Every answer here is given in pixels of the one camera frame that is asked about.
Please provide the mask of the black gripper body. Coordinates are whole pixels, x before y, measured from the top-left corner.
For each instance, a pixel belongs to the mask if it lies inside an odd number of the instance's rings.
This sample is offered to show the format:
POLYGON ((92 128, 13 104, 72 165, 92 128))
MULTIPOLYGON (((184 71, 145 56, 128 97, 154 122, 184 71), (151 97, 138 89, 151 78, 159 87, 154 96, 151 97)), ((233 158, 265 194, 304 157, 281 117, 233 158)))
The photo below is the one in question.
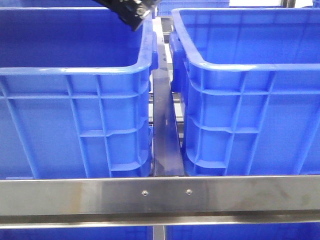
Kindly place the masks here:
POLYGON ((115 12, 134 32, 160 3, 159 0, 96 0, 95 2, 115 12))

